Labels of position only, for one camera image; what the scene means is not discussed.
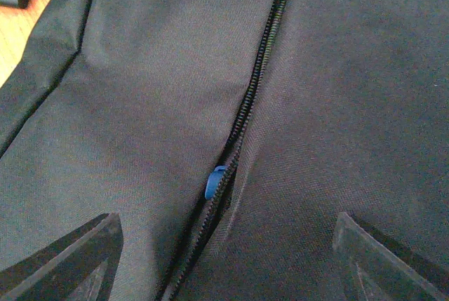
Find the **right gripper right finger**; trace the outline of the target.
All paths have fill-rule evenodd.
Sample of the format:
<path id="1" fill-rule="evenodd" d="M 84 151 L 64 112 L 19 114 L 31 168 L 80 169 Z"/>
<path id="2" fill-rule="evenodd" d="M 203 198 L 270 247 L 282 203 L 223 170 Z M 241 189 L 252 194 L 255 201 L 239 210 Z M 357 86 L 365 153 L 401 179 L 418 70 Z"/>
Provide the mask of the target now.
<path id="1" fill-rule="evenodd" d="M 348 300 L 447 300 L 448 270 L 343 212 L 333 252 Z"/>

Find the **black student backpack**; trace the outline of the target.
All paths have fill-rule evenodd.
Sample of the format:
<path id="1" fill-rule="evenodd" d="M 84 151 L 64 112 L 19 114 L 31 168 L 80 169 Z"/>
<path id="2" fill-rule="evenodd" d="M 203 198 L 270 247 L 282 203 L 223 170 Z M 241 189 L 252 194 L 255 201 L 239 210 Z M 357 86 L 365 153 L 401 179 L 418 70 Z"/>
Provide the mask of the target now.
<path id="1" fill-rule="evenodd" d="M 117 213 L 108 300 L 348 300 L 343 212 L 448 270 L 448 0 L 50 0 L 1 87 L 1 271 Z"/>

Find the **blue white pen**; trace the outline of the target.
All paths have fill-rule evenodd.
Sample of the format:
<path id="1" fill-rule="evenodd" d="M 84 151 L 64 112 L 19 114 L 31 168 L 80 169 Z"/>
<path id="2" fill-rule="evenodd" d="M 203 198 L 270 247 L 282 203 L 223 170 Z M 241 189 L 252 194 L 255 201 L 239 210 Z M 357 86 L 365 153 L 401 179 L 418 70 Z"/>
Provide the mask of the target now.
<path id="1" fill-rule="evenodd" d="M 208 176 L 208 181 L 206 183 L 206 189 L 204 193 L 204 197 L 206 200 L 213 198 L 215 195 L 219 183 L 224 175 L 227 166 L 217 166 L 214 171 Z"/>

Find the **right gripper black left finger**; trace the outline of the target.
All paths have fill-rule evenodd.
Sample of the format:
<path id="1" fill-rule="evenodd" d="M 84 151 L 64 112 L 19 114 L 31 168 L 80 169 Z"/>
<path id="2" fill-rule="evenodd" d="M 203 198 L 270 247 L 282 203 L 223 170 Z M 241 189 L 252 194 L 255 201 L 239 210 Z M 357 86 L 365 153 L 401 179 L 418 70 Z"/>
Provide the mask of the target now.
<path id="1" fill-rule="evenodd" d="M 123 233 L 104 213 L 1 271 L 2 300 L 108 300 Z"/>

